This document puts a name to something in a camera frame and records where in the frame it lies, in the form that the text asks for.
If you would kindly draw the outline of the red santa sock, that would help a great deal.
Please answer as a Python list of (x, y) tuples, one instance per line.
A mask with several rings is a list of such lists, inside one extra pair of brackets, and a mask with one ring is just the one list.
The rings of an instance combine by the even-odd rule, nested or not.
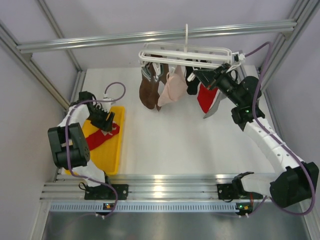
[(111, 138), (118, 135), (120, 132), (120, 126), (116, 124), (115, 122), (112, 123), (112, 130), (111, 132), (105, 133), (101, 129), (98, 129), (96, 132), (90, 134), (87, 136), (86, 142), (88, 144), (88, 148), (90, 151), (93, 151), (94, 149), (101, 146), (106, 141), (110, 140)]
[(214, 103), (216, 102), (218, 95), (219, 95), (219, 89), (215, 87), (212, 90), (208, 90), (204, 87), (203, 84), (200, 85), (198, 95), (197, 95), (197, 101), (201, 108), (201, 110), (207, 114), (209, 110), (212, 108)]

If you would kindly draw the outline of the grey sock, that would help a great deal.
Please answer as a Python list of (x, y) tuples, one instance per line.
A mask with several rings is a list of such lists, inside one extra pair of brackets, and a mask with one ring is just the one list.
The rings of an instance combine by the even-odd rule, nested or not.
[(220, 102), (225, 98), (226, 96), (219, 90), (213, 100), (212, 106), (210, 107), (208, 112), (203, 116), (203, 119), (207, 119), (214, 115), (219, 109)]

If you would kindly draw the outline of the white plastic clip hanger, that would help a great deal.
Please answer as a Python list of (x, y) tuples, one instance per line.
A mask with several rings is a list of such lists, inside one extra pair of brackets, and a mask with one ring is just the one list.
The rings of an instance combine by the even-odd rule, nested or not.
[(152, 63), (168, 64), (168, 72), (171, 67), (175, 69), (177, 66), (215, 69), (225, 63), (232, 65), (232, 50), (189, 44), (192, 36), (187, 24), (182, 30), (152, 31), (138, 53), (142, 74), (150, 80), (148, 66)]

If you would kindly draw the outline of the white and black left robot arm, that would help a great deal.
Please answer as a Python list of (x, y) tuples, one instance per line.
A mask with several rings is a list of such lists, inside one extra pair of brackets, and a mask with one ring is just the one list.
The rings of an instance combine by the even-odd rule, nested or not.
[(58, 168), (69, 170), (73, 176), (85, 179), (90, 188), (103, 199), (113, 194), (105, 172), (91, 160), (90, 148), (83, 132), (85, 121), (89, 121), (102, 136), (113, 130), (115, 113), (111, 105), (115, 100), (107, 94), (100, 101), (88, 91), (79, 93), (79, 99), (70, 104), (61, 123), (47, 131), (53, 162)]

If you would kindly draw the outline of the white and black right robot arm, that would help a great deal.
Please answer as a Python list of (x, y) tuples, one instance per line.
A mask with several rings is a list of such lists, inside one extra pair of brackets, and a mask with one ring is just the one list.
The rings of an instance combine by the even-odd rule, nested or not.
[(242, 199), (250, 193), (268, 196), (282, 209), (311, 199), (313, 207), (319, 168), (294, 154), (273, 131), (257, 103), (261, 96), (259, 79), (249, 75), (237, 82), (230, 68), (224, 63), (216, 69), (196, 69), (193, 74), (203, 87), (217, 88), (235, 104), (233, 122), (255, 142), (274, 170), (273, 176), (250, 171), (238, 174), (232, 180), (234, 194)]

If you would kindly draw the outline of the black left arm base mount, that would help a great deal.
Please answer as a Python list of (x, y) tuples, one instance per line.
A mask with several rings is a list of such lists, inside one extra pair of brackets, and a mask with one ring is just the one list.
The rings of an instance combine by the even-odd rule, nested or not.
[[(117, 193), (118, 200), (126, 200), (129, 193), (128, 184), (112, 184), (111, 185)], [(115, 191), (110, 187), (99, 185), (96, 187), (89, 187), (83, 184), (79, 184), (79, 188), (85, 191), (84, 199), (85, 200), (115, 200), (116, 194)]]

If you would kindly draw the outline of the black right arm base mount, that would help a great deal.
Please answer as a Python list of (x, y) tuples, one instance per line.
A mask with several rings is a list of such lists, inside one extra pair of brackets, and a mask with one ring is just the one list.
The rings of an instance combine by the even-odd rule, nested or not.
[(239, 195), (231, 183), (220, 183), (216, 186), (218, 199), (225, 202), (231, 202), (233, 200), (262, 200), (264, 198), (263, 195), (254, 192)]

